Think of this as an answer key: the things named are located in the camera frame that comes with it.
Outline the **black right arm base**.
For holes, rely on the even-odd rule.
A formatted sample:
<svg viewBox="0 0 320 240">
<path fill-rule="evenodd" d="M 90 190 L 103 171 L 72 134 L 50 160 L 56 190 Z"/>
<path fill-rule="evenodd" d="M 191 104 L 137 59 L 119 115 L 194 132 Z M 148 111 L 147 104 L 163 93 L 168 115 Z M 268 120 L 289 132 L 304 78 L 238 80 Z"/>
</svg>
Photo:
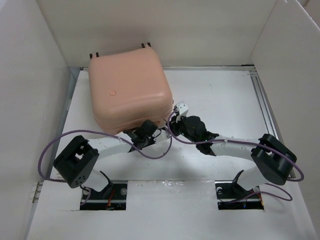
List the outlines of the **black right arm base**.
<svg viewBox="0 0 320 240">
<path fill-rule="evenodd" d="M 259 194 L 244 190 L 232 181 L 215 181 L 217 207 L 219 210 L 264 210 Z"/>
</svg>

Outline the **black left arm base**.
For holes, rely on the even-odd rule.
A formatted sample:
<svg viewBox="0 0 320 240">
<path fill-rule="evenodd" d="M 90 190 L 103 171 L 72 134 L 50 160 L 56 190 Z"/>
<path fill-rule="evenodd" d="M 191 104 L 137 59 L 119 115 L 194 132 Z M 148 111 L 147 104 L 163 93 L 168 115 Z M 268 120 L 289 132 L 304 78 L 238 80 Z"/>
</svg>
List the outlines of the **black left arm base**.
<svg viewBox="0 0 320 240">
<path fill-rule="evenodd" d="M 111 193 L 107 196 L 101 196 L 93 189 L 89 194 L 83 189 L 79 209 L 81 211 L 125 211 L 127 192 L 127 181 L 114 182 Z"/>
</svg>

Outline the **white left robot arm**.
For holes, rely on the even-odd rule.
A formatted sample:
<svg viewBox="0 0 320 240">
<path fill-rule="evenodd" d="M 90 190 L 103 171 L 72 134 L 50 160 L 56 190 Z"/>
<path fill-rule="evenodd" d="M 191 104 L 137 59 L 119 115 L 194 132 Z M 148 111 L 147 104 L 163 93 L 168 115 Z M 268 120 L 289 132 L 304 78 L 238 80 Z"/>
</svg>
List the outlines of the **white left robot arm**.
<svg viewBox="0 0 320 240">
<path fill-rule="evenodd" d="M 85 139 L 78 135 L 55 158 L 53 166 L 70 188 L 82 186 L 106 199 L 113 191 L 113 183 L 105 173 L 94 170 L 98 160 L 142 150 L 169 138 L 166 129 L 158 128 L 151 120 L 117 135 L 107 134 L 104 138 Z"/>
</svg>

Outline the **pink hard-shell suitcase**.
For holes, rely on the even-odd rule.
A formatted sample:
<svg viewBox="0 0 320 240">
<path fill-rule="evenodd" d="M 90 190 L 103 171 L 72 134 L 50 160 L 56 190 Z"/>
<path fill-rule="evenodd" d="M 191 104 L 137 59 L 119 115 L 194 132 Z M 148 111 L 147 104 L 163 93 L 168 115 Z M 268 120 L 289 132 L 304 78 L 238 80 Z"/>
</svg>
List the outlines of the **pink hard-shell suitcase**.
<svg viewBox="0 0 320 240">
<path fill-rule="evenodd" d="M 108 134 L 140 127 L 150 120 L 163 127 L 173 94 L 157 53 L 150 46 L 94 56 L 88 67 L 93 117 Z"/>
</svg>

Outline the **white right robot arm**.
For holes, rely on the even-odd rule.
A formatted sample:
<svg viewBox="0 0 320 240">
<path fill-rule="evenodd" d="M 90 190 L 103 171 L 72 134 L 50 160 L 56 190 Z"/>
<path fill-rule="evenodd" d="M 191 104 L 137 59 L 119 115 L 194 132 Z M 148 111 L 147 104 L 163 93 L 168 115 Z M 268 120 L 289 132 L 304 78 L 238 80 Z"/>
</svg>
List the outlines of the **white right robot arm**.
<svg viewBox="0 0 320 240">
<path fill-rule="evenodd" d="M 271 134 L 251 140 L 225 137 L 208 131 L 198 116 L 171 116 L 167 127 L 175 137 L 182 135 L 204 155 L 252 161 L 254 167 L 240 170 L 232 180 L 231 191 L 237 197 L 263 184 L 283 186 L 297 162 L 295 154 Z"/>
</svg>

